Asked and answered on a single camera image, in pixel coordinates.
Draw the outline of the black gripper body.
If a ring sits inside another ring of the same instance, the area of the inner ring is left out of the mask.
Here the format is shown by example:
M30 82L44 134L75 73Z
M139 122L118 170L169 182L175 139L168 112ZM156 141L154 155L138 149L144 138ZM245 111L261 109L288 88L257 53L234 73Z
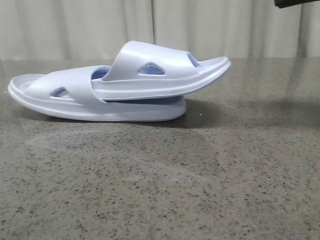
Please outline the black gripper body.
M288 8L291 6L301 5L305 3L312 3L318 0L274 0L274 5L280 9Z

